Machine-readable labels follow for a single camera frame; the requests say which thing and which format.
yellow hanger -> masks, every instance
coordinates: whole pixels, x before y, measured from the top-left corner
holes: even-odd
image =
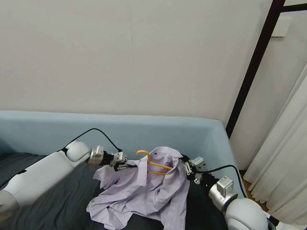
[[[162,165],[162,164],[157,164],[157,163],[154,163],[154,162],[151,162],[150,161],[150,157],[149,157],[149,152],[147,152],[146,150],[139,150],[136,152],[136,155],[138,155],[139,153],[145,153],[147,155],[147,164],[151,164],[151,165],[154,165],[154,166],[158,166],[158,167],[161,167],[161,168],[164,168],[164,169],[167,169],[167,170],[170,170],[172,169],[172,167],[169,167],[169,166],[166,166],[166,165]],[[148,173],[151,173],[151,174],[159,174],[159,175],[165,175],[166,173],[165,172],[148,172]]]

white wall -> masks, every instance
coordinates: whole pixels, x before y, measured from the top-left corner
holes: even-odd
[[[286,14],[293,18],[288,33],[271,38],[230,139],[240,169],[260,149],[307,62],[307,11]]]
[[[0,2],[0,109],[227,123],[270,0]]]

hanger hook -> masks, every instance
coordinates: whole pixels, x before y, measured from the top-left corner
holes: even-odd
[[[147,155],[147,162],[150,162],[148,151],[141,149],[141,150],[136,152],[136,155],[138,155],[139,153],[145,153]]]

lavender shirt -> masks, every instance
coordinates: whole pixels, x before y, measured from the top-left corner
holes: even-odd
[[[137,168],[116,172],[106,165],[98,169],[93,179],[100,180],[100,188],[105,191],[87,206],[91,219],[103,223],[106,229],[120,230],[134,213],[160,220],[164,230],[183,230],[189,181],[180,157],[182,155],[175,149],[157,147],[150,153],[150,160],[173,169],[167,171],[148,165],[147,156],[138,161],[127,161]],[[149,174],[147,171],[167,174]]]

white curtain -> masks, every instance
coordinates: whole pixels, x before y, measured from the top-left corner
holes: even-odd
[[[244,179],[282,222],[307,224],[307,65]]]

